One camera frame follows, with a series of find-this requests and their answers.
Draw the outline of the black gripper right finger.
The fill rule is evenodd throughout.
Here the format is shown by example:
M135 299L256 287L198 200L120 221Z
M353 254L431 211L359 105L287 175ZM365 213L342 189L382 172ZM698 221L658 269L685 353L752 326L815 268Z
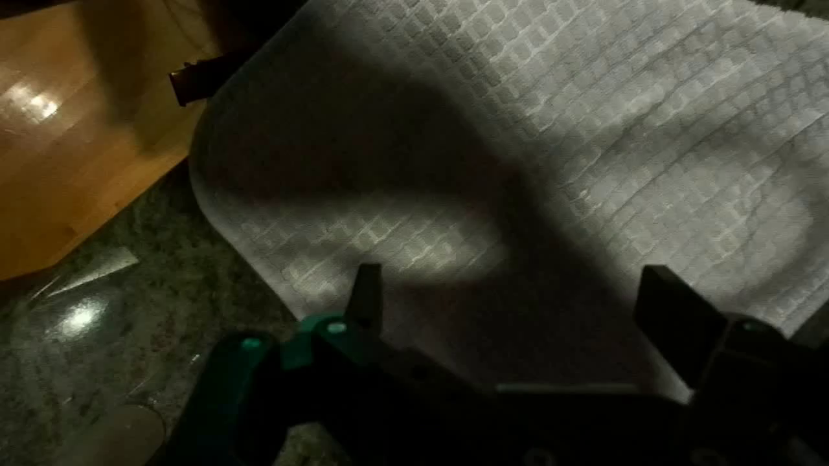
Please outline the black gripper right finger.
M677 272L647 264L638 285L635 325L668 369L695 389L728 320Z

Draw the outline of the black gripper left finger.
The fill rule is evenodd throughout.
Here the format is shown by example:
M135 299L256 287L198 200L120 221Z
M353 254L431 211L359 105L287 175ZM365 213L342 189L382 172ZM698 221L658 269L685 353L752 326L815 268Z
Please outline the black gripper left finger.
M379 264L360 264L346 317L368 331L383 326L383 277Z

